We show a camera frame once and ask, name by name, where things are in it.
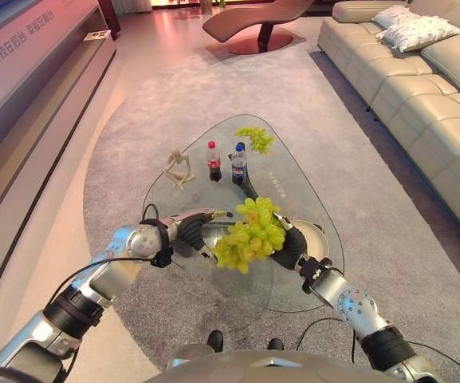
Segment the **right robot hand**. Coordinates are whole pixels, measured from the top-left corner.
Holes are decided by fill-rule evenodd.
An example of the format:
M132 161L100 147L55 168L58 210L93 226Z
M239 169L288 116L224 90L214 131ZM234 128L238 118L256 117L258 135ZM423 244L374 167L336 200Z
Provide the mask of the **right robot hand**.
M285 241L282 249L273 252L271 258L285 269L293 270L300 257L307 252L306 239L286 216L274 211L273 217L278 220L280 228L285 230Z

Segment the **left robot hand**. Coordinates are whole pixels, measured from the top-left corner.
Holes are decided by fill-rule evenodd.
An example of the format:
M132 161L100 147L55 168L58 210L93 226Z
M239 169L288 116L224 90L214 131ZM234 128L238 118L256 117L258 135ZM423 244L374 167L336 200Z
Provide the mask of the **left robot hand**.
M205 244L202 228L206 223L219 217L233 217L234 214L227 210L210 207L196 208L172 215L161 222L167 226L170 240L180 240L195 249L205 259L217 263L217 257Z

